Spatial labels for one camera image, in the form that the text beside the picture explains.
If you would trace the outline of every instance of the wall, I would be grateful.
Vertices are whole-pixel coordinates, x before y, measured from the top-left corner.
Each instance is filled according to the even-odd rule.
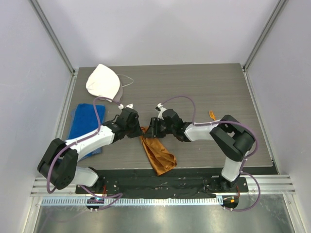
[[[249,69],[280,170],[311,222],[311,1],[288,1]]]
[[[28,1],[1,1],[0,21],[0,224],[17,233],[70,74]]]
[[[244,64],[277,0],[39,0],[74,67]]]

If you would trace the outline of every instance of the brown cloth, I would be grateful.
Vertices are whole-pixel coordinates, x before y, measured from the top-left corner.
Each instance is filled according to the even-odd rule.
[[[144,127],[141,127],[141,130],[143,132],[147,131]],[[143,136],[140,136],[140,139],[149,162],[158,176],[176,167],[177,162],[175,156],[169,153],[159,139],[144,138]]]

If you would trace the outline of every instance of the blue cloth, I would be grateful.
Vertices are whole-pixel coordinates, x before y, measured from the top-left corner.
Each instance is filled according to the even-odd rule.
[[[96,105],[99,118],[101,122],[104,121],[105,106]],[[95,115],[93,104],[80,103],[71,112],[71,127],[69,130],[68,139],[74,139],[80,137],[86,133],[89,133],[98,128],[98,122]],[[99,154],[102,152],[102,148],[98,148],[93,152],[84,156],[81,160],[91,157],[94,154]]]

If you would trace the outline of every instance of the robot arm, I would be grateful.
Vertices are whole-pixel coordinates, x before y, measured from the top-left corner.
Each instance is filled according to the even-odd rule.
[[[226,156],[219,186],[228,190],[235,185],[240,175],[242,161],[255,142],[250,132],[238,125],[222,124],[221,121],[238,123],[230,115],[216,122],[193,124],[183,122],[173,109],[166,109],[162,104],[159,104],[156,110],[159,115],[151,119],[144,137],[163,138],[167,134],[173,134],[182,142],[214,140]]]
[[[99,129],[78,138],[66,141],[59,138],[53,140],[38,165],[38,171],[47,178],[51,163],[59,151],[73,144],[56,161],[52,169],[51,183],[57,189],[63,189],[69,184],[81,184],[89,187],[90,191],[100,190],[103,177],[99,177],[93,168],[78,167],[77,162],[95,149],[115,143],[125,136],[129,138],[141,136],[138,113],[132,107],[133,105],[127,105],[115,121],[107,121]]]

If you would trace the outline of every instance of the folded cloth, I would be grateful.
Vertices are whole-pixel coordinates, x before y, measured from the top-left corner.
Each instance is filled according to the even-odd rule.
[[[147,128],[141,127],[141,130],[146,132]],[[158,176],[176,167],[177,161],[175,156],[169,153],[159,139],[144,138],[143,136],[140,136],[140,139],[148,160]]]
[[[105,106],[104,105],[96,105],[99,118],[101,122],[104,121],[105,114]],[[80,103],[71,112],[71,127],[68,135],[68,139],[74,139],[76,137],[80,137],[86,133],[89,133],[98,128],[98,122],[95,115],[93,104],[88,103]],[[82,159],[86,159],[91,157],[94,154],[99,154],[102,152],[102,148],[98,148],[93,152],[87,154]]]

